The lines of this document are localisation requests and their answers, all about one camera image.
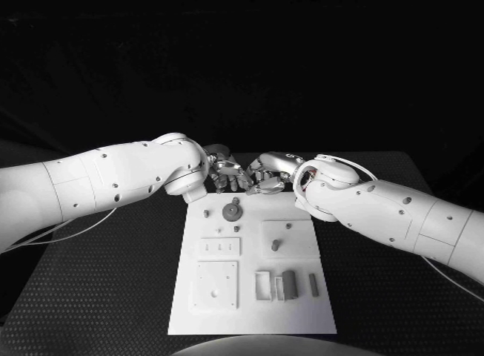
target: textured table surface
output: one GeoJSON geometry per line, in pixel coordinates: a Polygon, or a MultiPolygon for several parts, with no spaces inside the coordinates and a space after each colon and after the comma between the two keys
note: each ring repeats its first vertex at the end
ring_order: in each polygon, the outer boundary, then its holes
{"type": "MultiPolygon", "coordinates": [[[[324,153],[430,193],[406,154],[324,153]]],[[[235,155],[244,167],[257,156],[235,155]]],[[[49,245],[6,321],[0,355],[169,355],[222,337],[167,336],[186,208],[182,197],[160,190],[85,234],[49,245]]],[[[55,238],[104,215],[68,224],[55,238]]],[[[484,304],[417,255],[313,220],[339,334],[306,336],[385,355],[484,355],[484,304]]],[[[448,273],[484,296],[470,278],[448,273]]]]}

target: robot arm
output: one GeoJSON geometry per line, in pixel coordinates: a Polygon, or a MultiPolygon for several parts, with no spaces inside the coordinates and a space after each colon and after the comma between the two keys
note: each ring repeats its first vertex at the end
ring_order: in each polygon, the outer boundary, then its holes
{"type": "MultiPolygon", "coordinates": [[[[186,203],[200,199],[212,171],[218,188],[225,174],[244,173],[225,160],[226,147],[209,147],[222,152],[209,154],[186,135],[170,133],[154,141],[0,168],[0,253],[32,232],[149,198],[162,187],[170,195],[183,195],[186,203]]],[[[251,186],[251,179],[244,181],[251,186]]]]}
{"type": "MultiPolygon", "coordinates": [[[[296,159],[296,167],[280,176],[290,176],[297,208],[323,221],[339,221],[375,241],[444,263],[484,284],[484,213],[383,180],[362,183],[355,169],[330,156],[319,155],[304,162],[293,155],[265,155],[251,165],[262,172],[281,169],[283,161],[296,159]]],[[[265,180],[247,193],[267,192],[275,193],[275,182],[265,180]]]]}

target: black background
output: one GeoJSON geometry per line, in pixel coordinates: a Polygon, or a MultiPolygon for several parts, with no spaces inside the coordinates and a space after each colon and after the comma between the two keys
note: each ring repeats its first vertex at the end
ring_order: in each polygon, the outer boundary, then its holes
{"type": "Polygon", "coordinates": [[[62,156],[169,132],[232,152],[404,151],[484,211],[484,9],[173,6],[0,13],[0,139],[62,156]]]}

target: table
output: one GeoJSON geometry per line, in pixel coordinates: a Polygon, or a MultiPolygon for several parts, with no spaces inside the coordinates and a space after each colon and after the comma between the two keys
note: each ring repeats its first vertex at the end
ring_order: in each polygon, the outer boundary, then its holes
{"type": "MultiPolygon", "coordinates": [[[[430,193],[405,153],[324,154],[430,193]]],[[[244,167],[257,156],[235,154],[244,167]]],[[[6,321],[0,355],[169,355],[224,337],[167,336],[186,208],[182,197],[160,190],[85,234],[49,245],[6,321]]],[[[55,238],[104,215],[68,224],[55,238]]],[[[303,336],[385,355],[484,355],[484,304],[417,255],[313,220],[337,335],[303,336]]],[[[470,278],[448,273],[484,296],[470,278]]]]}

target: robotic hand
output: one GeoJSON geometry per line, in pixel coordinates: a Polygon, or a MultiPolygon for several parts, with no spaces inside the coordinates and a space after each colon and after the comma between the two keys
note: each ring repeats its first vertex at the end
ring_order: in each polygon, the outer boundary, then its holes
{"type": "Polygon", "coordinates": [[[296,207],[319,220],[339,221],[375,241],[453,267],[484,285],[484,213],[378,180],[358,164],[317,155],[304,161],[268,152],[247,169],[257,184],[247,194],[277,194],[293,184],[296,207]],[[368,173],[369,182],[356,170],[368,173]]]}
{"type": "Polygon", "coordinates": [[[202,148],[182,133],[97,148],[55,161],[0,168],[0,253],[32,232],[149,198],[163,187],[190,203],[211,175],[252,186],[224,145],[202,148]]]}

